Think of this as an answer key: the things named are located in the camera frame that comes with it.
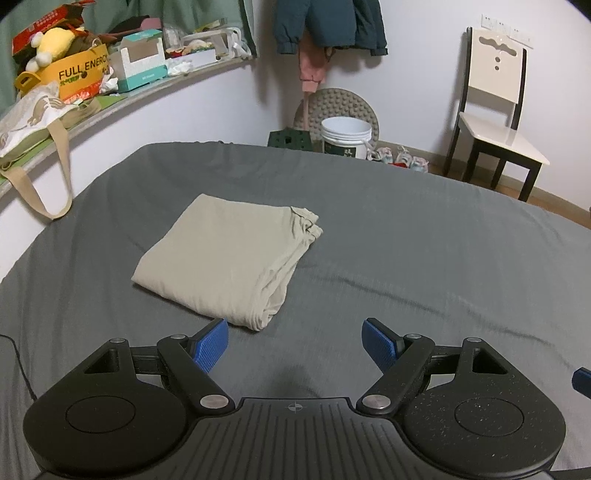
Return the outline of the teal white cardboard box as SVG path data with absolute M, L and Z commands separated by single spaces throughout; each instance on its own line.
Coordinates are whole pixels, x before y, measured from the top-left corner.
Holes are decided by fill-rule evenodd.
M 149 29 L 125 36 L 109 55 L 119 93 L 127 93 L 167 76 L 162 32 Z

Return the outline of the white black wooden chair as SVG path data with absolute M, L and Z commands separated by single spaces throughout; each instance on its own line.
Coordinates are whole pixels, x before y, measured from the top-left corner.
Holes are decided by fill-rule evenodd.
M 497 160 L 490 188 L 513 164 L 527 170 L 518 199 L 529 200 L 538 176 L 550 164 L 520 132 L 528 73 L 528 50 L 508 35 L 469 27 L 464 34 L 465 69 L 453 135 L 442 174 L 448 176 L 461 135 L 471 140 L 462 180 L 469 183 L 481 156 Z

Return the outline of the pink hanging garment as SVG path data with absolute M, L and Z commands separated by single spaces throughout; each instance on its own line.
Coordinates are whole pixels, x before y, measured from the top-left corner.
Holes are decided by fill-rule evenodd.
M 325 82 L 329 60 L 334 50 L 332 47 L 318 47 L 308 30 L 298 44 L 298 70 L 300 71 L 301 90 L 304 94 L 315 93 L 318 86 Z

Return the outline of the small shoes on floor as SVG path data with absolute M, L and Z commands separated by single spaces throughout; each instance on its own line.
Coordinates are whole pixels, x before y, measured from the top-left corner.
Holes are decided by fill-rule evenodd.
M 412 155 L 406 147 L 402 146 L 397 151 L 391 150 L 390 147 L 369 150 L 367 159 L 421 173 L 429 172 L 429 162 L 426 159 Z

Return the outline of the beige tote bag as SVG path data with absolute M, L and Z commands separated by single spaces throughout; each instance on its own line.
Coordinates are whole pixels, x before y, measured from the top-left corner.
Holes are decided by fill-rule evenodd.
M 65 103 L 59 98 L 58 84 L 53 81 L 31 89 L 1 119 L 1 177 L 33 211 L 48 220 L 65 216 L 73 202 L 68 129 L 100 110 L 96 99 L 79 105 Z M 16 164 L 21 156 L 46 139 L 51 139 L 56 147 L 66 186 L 66 203 L 57 213 L 46 209 L 28 174 Z

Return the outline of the white plastic bucket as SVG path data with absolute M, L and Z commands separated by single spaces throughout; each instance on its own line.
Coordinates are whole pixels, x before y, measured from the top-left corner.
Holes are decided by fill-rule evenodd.
M 322 120 L 322 152 L 325 154 L 367 160 L 373 127 L 353 117 L 330 117 Z

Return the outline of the red snack box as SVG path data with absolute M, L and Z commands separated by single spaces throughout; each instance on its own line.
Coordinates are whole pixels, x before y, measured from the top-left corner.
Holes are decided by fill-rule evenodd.
M 74 1 L 59 5 L 49 13 L 34 21 L 12 38 L 11 55 L 17 57 L 30 47 L 30 41 L 36 33 L 45 33 L 56 27 L 76 29 L 84 24 L 82 12 L 93 0 Z

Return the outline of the dark teal hanging jacket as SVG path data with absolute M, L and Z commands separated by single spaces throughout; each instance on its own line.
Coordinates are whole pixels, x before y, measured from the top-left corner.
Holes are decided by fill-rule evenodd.
M 304 33 L 315 46 L 368 50 L 386 56 L 388 43 L 379 1 L 283 0 L 274 2 L 273 36 L 276 51 L 297 53 Z

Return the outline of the yellow cardboard box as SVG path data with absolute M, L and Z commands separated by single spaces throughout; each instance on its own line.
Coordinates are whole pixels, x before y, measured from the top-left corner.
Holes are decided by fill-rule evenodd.
M 59 98 L 65 103 L 86 100 L 99 94 L 103 76 L 109 71 L 108 52 L 104 44 L 52 62 L 37 72 L 22 72 L 14 81 L 25 95 L 38 85 L 58 84 Z

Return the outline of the curved windowsill shelf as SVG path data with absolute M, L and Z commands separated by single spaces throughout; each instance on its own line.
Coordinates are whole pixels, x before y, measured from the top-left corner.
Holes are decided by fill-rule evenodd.
M 229 83 L 218 77 L 235 70 L 249 69 L 254 61 L 253 58 L 219 61 L 125 95 L 115 95 L 111 105 L 69 130 L 71 147 L 76 149 L 86 145 L 90 139 L 98 139 L 111 127 L 136 130 L 139 125 L 144 125 L 153 128 L 153 120 L 145 116 L 149 112 L 166 118 L 179 117 L 181 121 L 179 126 L 168 127 L 164 133 L 146 134 L 141 138 L 144 142 L 158 138 L 164 141 L 226 140 L 228 135 L 215 133 L 213 128 L 229 119 L 228 110 L 213 112 L 211 118 L 206 119 L 204 114 L 197 113 L 197 108 L 213 93 L 214 85 L 221 87 L 222 104 L 229 107 Z

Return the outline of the yellow plush toy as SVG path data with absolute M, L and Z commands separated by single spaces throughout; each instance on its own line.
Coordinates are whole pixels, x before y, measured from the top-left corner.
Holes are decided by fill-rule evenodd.
M 53 27 L 45 33 L 37 32 L 30 45 L 35 50 L 35 55 L 27 62 L 25 70 L 36 73 L 48 67 L 53 61 L 63 58 L 74 40 L 86 34 L 84 27 Z

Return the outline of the grey bed sheet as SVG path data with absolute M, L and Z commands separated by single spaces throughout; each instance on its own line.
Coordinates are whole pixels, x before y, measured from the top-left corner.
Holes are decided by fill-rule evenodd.
M 140 148 L 94 180 L 1 284 L 1 475 L 38 468 L 22 433 L 41 395 L 102 343 L 152 345 L 203 317 L 132 284 L 201 194 L 304 207 L 322 237 L 259 333 L 231 332 L 213 378 L 232 397 L 358 398 L 379 375 L 363 320 L 453 345 L 486 340 L 562 411 L 560 469 L 590 463 L 590 232 L 510 197 L 342 157 L 221 143 Z

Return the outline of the dark green plastic stool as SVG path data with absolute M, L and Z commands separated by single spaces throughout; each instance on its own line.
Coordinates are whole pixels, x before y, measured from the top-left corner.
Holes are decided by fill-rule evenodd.
M 267 147 L 297 151 L 314 150 L 310 132 L 293 128 L 284 128 L 280 131 L 270 132 L 269 138 L 267 139 Z

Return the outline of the beige t-shirt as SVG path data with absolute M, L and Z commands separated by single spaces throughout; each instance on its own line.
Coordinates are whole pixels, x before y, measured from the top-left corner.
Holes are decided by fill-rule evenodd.
M 321 236 L 308 209 L 201 194 L 140 258 L 131 280 L 202 316 L 259 332 Z

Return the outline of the white wall socket strip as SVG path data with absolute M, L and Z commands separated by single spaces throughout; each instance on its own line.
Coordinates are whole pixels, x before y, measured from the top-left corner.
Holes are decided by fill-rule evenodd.
M 508 23 L 495 19 L 489 15 L 481 15 L 481 27 L 498 34 L 505 35 L 515 42 L 533 49 L 533 36 L 525 30 L 517 27 L 512 27 Z

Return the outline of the round grey woven stool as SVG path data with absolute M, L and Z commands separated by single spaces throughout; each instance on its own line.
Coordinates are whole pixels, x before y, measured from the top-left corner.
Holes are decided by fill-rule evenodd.
M 366 121 L 372 126 L 370 145 L 375 147 L 380 136 L 379 120 L 370 104 L 352 91 L 324 88 L 308 95 L 308 131 L 311 140 L 322 140 L 322 120 L 332 117 L 351 117 Z

